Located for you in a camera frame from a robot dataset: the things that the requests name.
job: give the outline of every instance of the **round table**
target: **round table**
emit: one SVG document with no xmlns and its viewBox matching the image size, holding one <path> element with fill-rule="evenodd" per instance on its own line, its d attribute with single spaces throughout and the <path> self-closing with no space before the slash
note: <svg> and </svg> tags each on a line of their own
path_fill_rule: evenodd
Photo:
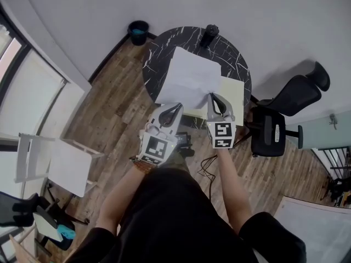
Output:
<svg viewBox="0 0 351 263">
<path fill-rule="evenodd" d="M 207 48 L 200 47 L 204 28 L 183 26 L 168 30 L 149 42 L 144 61 L 143 78 L 145 87 L 155 102 L 165 81 L 169 63 L 176 47 L 220 64 L 223 77 L 243 81 L 244 118 L 248 112 L 251 96 L 251 76 L 240 52 L 225 38 L 218 35 Z M 205 120 L 183 115 L 182 125 L 197 129 L 206 129 Z"/>
</svg>

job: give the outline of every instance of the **black cable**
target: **black cable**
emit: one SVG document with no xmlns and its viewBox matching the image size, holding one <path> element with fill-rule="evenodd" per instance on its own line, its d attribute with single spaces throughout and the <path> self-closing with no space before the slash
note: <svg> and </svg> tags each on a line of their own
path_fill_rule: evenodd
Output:
<svg viewBox="0 0 351 263">
<path fill-rule="evenodd" d="M 212 173 L 209 173 L 207 171 L 207 169 L 210 167 L 210 165 L 217 159 L 217 155 L 214 155 L 212 157 L 206 158 L 204 160 L 201 161 L 200 165 L 201 165 L 201 169 L 197 172 L 199 174 L 201 174 L 202 176 L 207 177 L 210 180 L 210 187 L 208 189 L 208 199 L 211 201 L 211 191 L 212 191 L 212 183 L 214 181 L 214 179 L 216 178 L 216 176 Z"/>
</svg>

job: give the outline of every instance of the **black shirt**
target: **black shirt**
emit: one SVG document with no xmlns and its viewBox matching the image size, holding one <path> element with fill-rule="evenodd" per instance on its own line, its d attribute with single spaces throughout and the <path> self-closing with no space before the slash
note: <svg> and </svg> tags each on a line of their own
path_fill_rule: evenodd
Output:
<svg viewBox="0 0 351 263">
<path fill-rule="evenodd" d="M 93 228 L 68 262 L 306 262 L 304 243 L 268 213 L 239 236 L 189 173 L 154 170 L 140 184 L 117 237 Z"/>
</svg>

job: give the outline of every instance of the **wooden floor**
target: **wooden floor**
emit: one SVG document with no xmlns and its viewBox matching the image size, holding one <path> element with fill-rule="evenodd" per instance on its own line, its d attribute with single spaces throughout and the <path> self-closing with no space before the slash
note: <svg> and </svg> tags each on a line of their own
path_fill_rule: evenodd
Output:
<svg viewBox="0 0 351 263">
<path fill-rule="evenodd" d="M 105 153 L 92 167 L 89 179 L 97 181 L 84 198 L 74 198 L 67 212 L 79 219 L 90 219 L 88 226 L 76 224 L 77 236 L 68 251 L 57 249 L 50 242 L 47 248 L 53 253 L 51 258 L 38 251 L 42 262 L 63 262 L 70 250 L 77 247 L 87 232 L 94 227 L 99 208 L 115 184 L 131 166 L 128 158 L 137 154 L 139 138 L 148 115 L 155 104 L 149 98 L 142 78 L 141 61 L 145 47 L 135 47 L 128 40 L 110 59 L 93 83 L 93 88 L 75 119 L 70 125 L 66 138 Z M 214 154 L 206 131 L 182 127 L 191 135 L 195 156 L 187 158 L 194 179 L 208 194 L 209 180 L 198 174 L 200 162 Z M 250 201 L 255 213 L 268 211 L 275 213 L 283 196 L 289 196 L 314 203 L 321 202 L 325 193 L 327 175 L 310 151 L 301 151 L 287 141 L 282 157 L 253 158 L 250 140 L 231 151 L 239 175 L 250 193 Z M 208 169 L 216 174 L 212 185 L 212 203 L 218 214 L 225 220 L 225 213 L 217 161 Z M 54 186 L 53 193 L 61 200 L 68 192 Z"/>
</svg>

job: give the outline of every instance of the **person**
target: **person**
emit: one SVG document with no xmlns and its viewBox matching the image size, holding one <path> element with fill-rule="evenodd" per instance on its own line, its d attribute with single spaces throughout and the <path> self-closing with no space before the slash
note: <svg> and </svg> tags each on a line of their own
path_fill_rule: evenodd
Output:
<svg viewBox="0 0 351 263">
<path fill-rule="evenodd" d="M 185 162 L 169 162 L 148 174 L 134 165 L 67 262 L 262 262 L 262 257 L 269 263 L 306 262 L 302 240 L 270 214 L 252 214 L 228 149 L 217 155 L 230 225 Z"/>
</svg>

